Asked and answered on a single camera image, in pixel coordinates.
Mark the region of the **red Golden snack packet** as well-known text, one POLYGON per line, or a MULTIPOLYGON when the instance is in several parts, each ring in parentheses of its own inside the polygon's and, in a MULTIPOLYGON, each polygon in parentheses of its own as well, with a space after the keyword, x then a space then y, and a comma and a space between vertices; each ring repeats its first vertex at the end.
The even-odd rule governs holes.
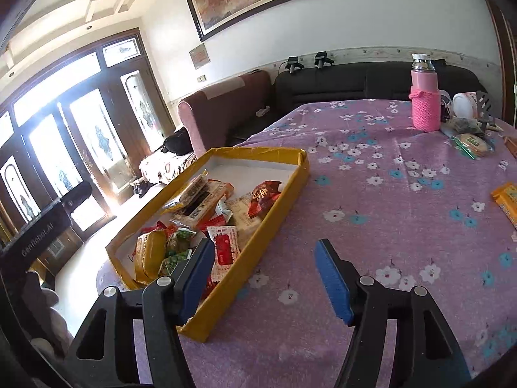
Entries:
POLYGON ((155 226, 142 228, 133 255, 136 282, 149 284, 158 278, 161 263, 167 253, 167 240, 176 230, 175 224, 166 226, 161 221, 155 226))

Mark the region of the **green snack packet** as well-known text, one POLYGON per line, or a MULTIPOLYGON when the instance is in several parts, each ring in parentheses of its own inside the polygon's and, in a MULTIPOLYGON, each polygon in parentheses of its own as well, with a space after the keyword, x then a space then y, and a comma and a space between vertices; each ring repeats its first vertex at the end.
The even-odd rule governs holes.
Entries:
POLYGON ((159 269, 160 277, 171 276, 178 263, 187 259, 189 251, 192 250, 191 243, 196 235, 197 232, 189 228, 178 228, 166 240, 166 254, 159 269))

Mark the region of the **red white zigzag sachet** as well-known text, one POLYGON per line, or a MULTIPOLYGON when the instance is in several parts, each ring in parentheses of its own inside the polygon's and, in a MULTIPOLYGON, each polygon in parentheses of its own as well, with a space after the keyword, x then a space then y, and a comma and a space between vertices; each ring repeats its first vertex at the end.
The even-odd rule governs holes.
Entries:
POLYGON ((215 261, 211 271, 211 281, 219 283, 240 255, 237 232, 235 227, 227 226, 211 226, 207 227, 207 231, 215 246, 215 261))

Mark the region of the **clear orange cracker pack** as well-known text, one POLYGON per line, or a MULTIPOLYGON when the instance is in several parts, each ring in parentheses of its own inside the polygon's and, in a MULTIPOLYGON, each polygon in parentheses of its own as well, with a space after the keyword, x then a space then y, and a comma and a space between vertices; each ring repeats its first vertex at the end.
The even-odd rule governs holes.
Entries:
POLYGON ((204 172, 190 180, 166 212, 171 214, 171 222, 197 228, 214 215, 222 198, 230 198, 233 193, 232 184, 210 179, 204 172))

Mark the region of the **dark red snack packet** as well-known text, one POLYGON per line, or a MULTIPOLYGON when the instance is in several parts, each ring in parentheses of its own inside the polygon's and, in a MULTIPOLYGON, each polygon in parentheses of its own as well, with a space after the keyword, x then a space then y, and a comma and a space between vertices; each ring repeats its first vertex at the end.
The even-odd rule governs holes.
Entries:
POLYGON ((278 180, 266 180, 257 185, 251 192, 251 202, 248 208, 248 216, 265 217, 276 200, 281 196, 281 182, 278 180))

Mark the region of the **square cracker pack yellow label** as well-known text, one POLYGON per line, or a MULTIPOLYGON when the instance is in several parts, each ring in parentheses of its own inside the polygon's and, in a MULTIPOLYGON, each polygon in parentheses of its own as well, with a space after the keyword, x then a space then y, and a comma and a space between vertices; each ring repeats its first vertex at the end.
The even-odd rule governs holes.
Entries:
POLYGON ((244 194, 240 197, 232 197, 226 201, 226 206, 231 212, 230 221, 227 222, 226 226, 236 228, 239 251, 244 250, 262 222, 259 216, 251 218, 248 215, 250 204, 251 193, 244 194))

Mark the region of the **purple floral tablecloth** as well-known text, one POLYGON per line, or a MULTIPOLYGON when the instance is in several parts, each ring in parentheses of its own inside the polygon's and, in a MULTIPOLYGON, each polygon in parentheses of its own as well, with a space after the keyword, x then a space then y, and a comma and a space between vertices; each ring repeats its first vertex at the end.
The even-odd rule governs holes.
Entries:
POLYGON ((491 197, 516 180, 504 139, 468 158, 441 132, 415 129, 409 102, 307 104, 251 137, 292 147, 310 174, 208 341, 181 343, 199 387, 331 387, 351 340, 315 265, 327 238, 383 286, 424 286, 470 374, 516 345, 516 230, 491 197))

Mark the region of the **wooden glass door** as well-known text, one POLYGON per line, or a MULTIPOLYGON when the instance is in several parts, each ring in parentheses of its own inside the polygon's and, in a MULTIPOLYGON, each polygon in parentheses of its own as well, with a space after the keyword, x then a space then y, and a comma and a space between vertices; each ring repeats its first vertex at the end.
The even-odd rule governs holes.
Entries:
POLYGON ((132 197, 140 163, 174 122, 137 29, 53 62, 1 106, 1 223, 14 234, 52 200, 86 182, 92 193, 40 255, 56 275, 132 197))

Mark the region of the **flat yellow biscuit pack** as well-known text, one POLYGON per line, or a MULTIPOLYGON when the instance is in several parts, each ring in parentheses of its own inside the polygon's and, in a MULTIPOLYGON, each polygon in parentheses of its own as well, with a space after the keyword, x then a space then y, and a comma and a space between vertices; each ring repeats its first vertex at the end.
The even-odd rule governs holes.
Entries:
POLYGON ((506 217, 517 229, 517 188, 508 182, 491 192, 492 199, 505 213, 506 217))

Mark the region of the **yellow cardboard box tray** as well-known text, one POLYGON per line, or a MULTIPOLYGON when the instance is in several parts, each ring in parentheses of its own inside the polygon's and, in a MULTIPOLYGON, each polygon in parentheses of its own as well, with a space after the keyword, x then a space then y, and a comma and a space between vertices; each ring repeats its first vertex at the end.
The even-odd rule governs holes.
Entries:
POLYGON ((213 242, 202 297, 177 324, 205 342, 266 251, 309 177, 309 156, 284 147, 208 150, 136 213, 106 247, 123 284, 174 271, 180 251, 213 242))

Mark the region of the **round crackers in clear bag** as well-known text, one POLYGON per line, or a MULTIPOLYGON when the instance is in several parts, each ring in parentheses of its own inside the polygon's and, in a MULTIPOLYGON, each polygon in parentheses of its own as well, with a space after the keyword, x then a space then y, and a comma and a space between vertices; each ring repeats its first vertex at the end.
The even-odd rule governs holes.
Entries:
POLYGON ((466 157, 473 160, 484 158, 493 152, 493 148, 489 143, 471 133, 454 135, 451 138, 451 142, 466 157))

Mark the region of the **brown wrapped snack pack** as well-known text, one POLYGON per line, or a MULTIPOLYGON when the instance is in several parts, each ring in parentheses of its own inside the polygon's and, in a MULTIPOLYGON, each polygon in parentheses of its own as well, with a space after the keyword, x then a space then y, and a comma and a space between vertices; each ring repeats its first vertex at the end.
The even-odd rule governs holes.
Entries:
POLYGON ((504 145, 506 149, 512 154, 514 158, 517 158, 517 138, 516 137, 503 137, 504 145))

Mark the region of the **white plastic jar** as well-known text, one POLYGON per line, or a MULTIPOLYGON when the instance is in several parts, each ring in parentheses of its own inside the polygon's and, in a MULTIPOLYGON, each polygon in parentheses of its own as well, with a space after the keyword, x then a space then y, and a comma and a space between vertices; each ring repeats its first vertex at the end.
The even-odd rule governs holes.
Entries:
POLYGON ((478 99, 475 92, 455 94, 451 101, 454 116, 464 119, 478 118, 478 99))

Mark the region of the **pink bottle with knit sleeve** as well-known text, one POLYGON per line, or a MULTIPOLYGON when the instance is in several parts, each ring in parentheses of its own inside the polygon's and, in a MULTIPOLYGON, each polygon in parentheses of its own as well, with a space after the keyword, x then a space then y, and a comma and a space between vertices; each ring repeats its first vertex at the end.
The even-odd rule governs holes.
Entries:
POLYGON ((441 123, 441 95, 436 69, 426 53, 413 53, 409 99, 412 120, 418 131, 438 131, 441 123))

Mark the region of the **black perforated phone stand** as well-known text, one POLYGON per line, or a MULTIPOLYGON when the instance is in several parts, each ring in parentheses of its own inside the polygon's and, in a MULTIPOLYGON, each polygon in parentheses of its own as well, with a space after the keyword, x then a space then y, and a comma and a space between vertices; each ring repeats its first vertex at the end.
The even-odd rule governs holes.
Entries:
POLYGON ((476 92, 476 106, 478 113, 478 122, 481 131, 486 132, 489 126, 495 127, 495 118, 491 115, 491 99, 490 96, 483 92, 476 92))

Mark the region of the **black sofa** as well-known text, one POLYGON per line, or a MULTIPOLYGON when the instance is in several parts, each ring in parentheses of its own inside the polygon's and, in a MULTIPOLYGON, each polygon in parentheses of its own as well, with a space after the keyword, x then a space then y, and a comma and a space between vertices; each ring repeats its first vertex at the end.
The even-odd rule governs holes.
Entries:
POLYGON ((264 116, 252 116, 230 131, 227 143, 245 142, 305 103, 359 99, 406 101, 412 79, 411 63, 363 62, 326 68, 305 68, 281 73, 266 98, 269 110, 264 116))

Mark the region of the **black clamp on sofa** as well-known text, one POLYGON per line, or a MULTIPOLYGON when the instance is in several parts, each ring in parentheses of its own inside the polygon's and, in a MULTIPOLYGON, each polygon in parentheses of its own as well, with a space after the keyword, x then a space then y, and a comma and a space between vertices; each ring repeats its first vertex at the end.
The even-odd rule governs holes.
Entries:
POLYGON ((325 66, 332 66, 333 64, 333 59, 330 59, 326 52, 322 51, 315 54, 315 66, 317 69, 323 69, 325 66))
POLYGON ((303 70, 304 65, 298 56, 290 56, 286 62, 285 69, 289 74, 295 74, 299 70, 303 70))

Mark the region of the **small wall plaque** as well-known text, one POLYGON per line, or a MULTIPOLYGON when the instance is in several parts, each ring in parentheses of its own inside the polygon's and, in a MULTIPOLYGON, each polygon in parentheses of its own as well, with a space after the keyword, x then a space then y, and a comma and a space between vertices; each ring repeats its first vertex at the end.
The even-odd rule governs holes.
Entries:
POLYGON ((189 55, 195 69, 200 69, 210 63, 208 51, 204 43, 192 49, 189 55))

